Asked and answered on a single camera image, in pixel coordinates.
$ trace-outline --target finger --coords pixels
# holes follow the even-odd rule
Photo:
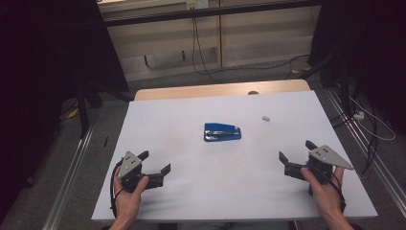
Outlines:
[[[322,185],[308,168],[301,168],[301,173],[304,176],[304,179],[307,180],[307,182],[310,184],[313,191],[321,188]]]
[[[117,168],[117,170],[114,172],[114,181],[113,181],[113,187],[114,187],[114,192],[117,193],[119,190],[123,188],[123,184],[119,179],[119,172],[120,172],[120,167]]]
[[[343,185],[344,168],[336,167],[334,175],[337,177],[340,185]]]
[[[149,177],[148,176],[144,176],[137,185],[137,188],[135,188],[135,191],[133,193],[134,196],[141,196],[141,193],[146,189],[147,184],[149,181]]]

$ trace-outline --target blue stapler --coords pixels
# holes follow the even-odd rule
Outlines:
[[[204,141],[219,142],[241,139],[241,130],[237,126],[206,123],[204,125]]]

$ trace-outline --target table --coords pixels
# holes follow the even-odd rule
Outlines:
[[[204,97],[205,91],[211,97]],[[260,94],[246,96],[247,91]],[[171,163],[164,187],[143,193],[138,220],[157,222],[317,218],[308,184],[283,174],[279,150],[290,161],[303,164],[307,159],[305,140],[310,140],[329,145],[349,161],[305,81],[150,89],[138,92],[135,98],[93,220],[113,219],[109,179],[112,167],[127,150],[135,154],[149,150],[144,173],[156,173]],[[271,121],[263,121],[261,115]],[[242,138],[205,143],[206,122],[239,126]],[[348,201],[347,217],[377,215],[355,172],[345,171],[343,194]]]

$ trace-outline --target hand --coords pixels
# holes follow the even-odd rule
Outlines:
[[[301,172],[313,190],[313,196],[316,200],[319,214],[326,221],[329,229],[352,229],[341,212],[341,200],[337,191],[335,191],[330,184],[320,184],[308,168],[302,168]],[[335,176],[331,178],[331,181],[339,189],[341,189],[340,185],[343,184],[343,174],[344,169],[337,167],[334,171]]]
[[[141,204],[141,193],[147,186],[149,178],[144,176],[131,194],[123,190],[119,179],[120,168],[114,174],[114,193],[116,195],[117,218],[110,229],[128,229],[135,222]]]

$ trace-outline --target white table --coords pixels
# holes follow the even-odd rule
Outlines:
[[[265,122],[262,116],[271,120]],[[236,141],[206,143],[204,123],[241,128]],[[127,150],[149,150],[144,173],[171,163],[164,187],[143,193],[138,220],[157,222],[288,220],[319,217],[308,183],[283,174],[278,153],[307,160],[305,140],[349,161],[313,91],[130,103],[93,220],[113,219],[109,183]],[[345,215],[377,213],[354,171],[345,171]]]

